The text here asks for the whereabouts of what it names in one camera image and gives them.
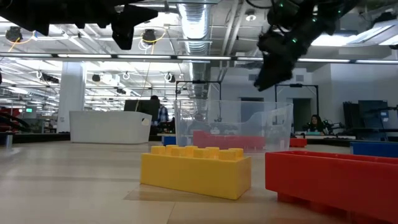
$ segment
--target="lego stud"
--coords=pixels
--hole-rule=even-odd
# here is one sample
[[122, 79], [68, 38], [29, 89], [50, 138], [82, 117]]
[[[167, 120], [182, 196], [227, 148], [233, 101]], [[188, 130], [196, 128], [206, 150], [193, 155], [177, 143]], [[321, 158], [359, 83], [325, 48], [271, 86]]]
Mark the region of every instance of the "lego stud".
[[209, 149], [194, 149], [193, 157], [208, 159], [210, 157], [210, 150]]
[[172, 156], [185, 156], [185, 148], [184, 147], [173, 147], [172, 148]]
[[243, 149], [240, 148], [232, 148], [229, 150], [235, 150], [236, 151], [236, 158], [237, 159], [242, 159], [243, 158]]
[[151, 154], [157, 154], [157, 155], [164, 155], [164, 154], [166, 154], [166, 147], [164, 147], [164, 146], [152, 146], [150, 148], [150, 153]]
[[220, 150], [218, 154], [218, 159], [221, 161], [235, 161], [236, 151], [235, 150]]
[[185, 155], [187, 157], [193, 157], [193, 150], [197, 148], [198, 146], [185, 146]]
[[220, 151], [219, 147], [206, 147], [210, 151], [210, 158], [217, 159]]
[[168, 145], [166, 146], [166, 155], [171, 156], [172, 155], [172, 148], [178, 147], [178, 145]]

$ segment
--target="blue bin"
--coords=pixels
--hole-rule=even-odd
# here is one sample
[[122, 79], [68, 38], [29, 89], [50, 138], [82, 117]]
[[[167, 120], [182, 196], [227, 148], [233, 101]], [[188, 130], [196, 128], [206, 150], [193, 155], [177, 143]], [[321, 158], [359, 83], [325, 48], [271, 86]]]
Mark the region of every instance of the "blue bin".
[[164, 146], [167, 146], [169, 144], [176, 144], [177, 140], [175, 136], [163, 136], [162, 143]]
[[351, 150], [354, 155], [398, 158], [398, 143], [352, 142]]

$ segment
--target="doorway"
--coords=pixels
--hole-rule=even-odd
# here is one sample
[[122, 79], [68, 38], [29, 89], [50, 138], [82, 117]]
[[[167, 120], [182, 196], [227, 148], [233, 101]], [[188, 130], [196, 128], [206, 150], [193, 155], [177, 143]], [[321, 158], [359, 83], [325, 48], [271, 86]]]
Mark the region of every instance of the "doorway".
[[293, 99], [294, 131], [303, 131], [303, 126], [311, 120], [311, 99]]

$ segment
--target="man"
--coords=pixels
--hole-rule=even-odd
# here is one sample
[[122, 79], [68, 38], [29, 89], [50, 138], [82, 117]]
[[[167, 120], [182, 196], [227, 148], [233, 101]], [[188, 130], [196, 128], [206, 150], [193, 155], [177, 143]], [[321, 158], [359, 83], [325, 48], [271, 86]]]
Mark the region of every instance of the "man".
[[[151, 100], [157, 100], [160, 102], [159, 97], [156, 95], [153, 95], [150, 97]], [[167, 111], [167, 108], [160, 104], [159, 107], [159, 114], [157, 115], [157, 121], [153, 121], [152, 125], [153, 126], [158, 126], [162, 122], [168, 122], [169, 121], [169, 112]]]

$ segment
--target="yellow cable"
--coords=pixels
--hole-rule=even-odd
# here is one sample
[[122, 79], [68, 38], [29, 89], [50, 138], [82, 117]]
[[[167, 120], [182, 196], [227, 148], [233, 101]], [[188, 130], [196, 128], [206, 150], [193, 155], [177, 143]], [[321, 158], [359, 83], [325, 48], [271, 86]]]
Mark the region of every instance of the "yellow cable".
[[[153, 54], [154, 54], [154, 50], [155, 50], [155, 45], [153, 45], [153, 46], [152, 46], [152, 51], [151, 51], [151, 53], [150, 53], [151, 55], [153, 55]], [[149, 66], [148, 66], [147, 75], [145, 76], [144, 87], [142, 87], [142, 92], [141, 92], [141, 95], [139, 96], [139, 98], [138, 98], [138, 101], [137, 101], [137, 105], [136, 105], [136, 111], [138, 110], [138, 104], [139, 104], [139, 101], [141, 100], [141, 97], [142, 97], [142, 95], [144, 94], [145, 87], [146, 87], [146, 85], [147, 85], [149, 70], [150, 70], [150, 62], [149, 62]]]
[[18, 37], [17, 41], [12, 42], [12, 43], [14, 43], [14, 44], [11, 46], [11, 48], [8, 50], [8, 52], [11, 52], [11, 51], [14, 49], [15, 44], [18, 42], [19, 39], [20, 39], [20, 38]]
[[162, 40], [165, 34], [166, 34], [166, 28], [164, 28], [164, 32], [163, 32], [162, 36], [159, 37], [159, 38], [156, 39], [156, 40], [145, 40], [144, 38], [142, 38], [142, 36], [141, 36], [141, 39], [142, 39], [142, 41], [144, 41], [145, 43], [154, 43], [154, 42], [157, 42], [157, 41], [159, 41], [159, 40]]
[[33, 31], [32, 37], [30, 37], [29, 40], [27, 40], [27, 41], [18, 42], [19, 38], [18, 38], [17, 41], [15, 41], [15, 42], [9, 41], [9, 40], [7, 40], [7, 41], [10, 42], [10, 43], [13, 43], [13, 44], [26, 44], [26, 43], [28, 43], [29, 41], [31, 41], [31, 40], [33, 39], [33, 37], [35, 36], [35, 32], [36, 32], [36, 31]]

